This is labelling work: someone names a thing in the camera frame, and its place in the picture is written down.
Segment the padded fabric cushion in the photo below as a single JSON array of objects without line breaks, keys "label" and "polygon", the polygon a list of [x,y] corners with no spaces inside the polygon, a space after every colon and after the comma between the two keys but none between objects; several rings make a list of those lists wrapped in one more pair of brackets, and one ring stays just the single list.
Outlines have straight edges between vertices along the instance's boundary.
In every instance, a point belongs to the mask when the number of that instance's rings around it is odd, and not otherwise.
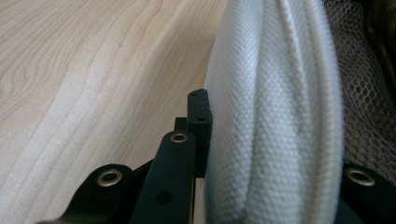
[{"label": "padded fabric cushion", "polygon": [[344,132],[322,2],[229,1],[206,88],[208,222],[331,223]]}]

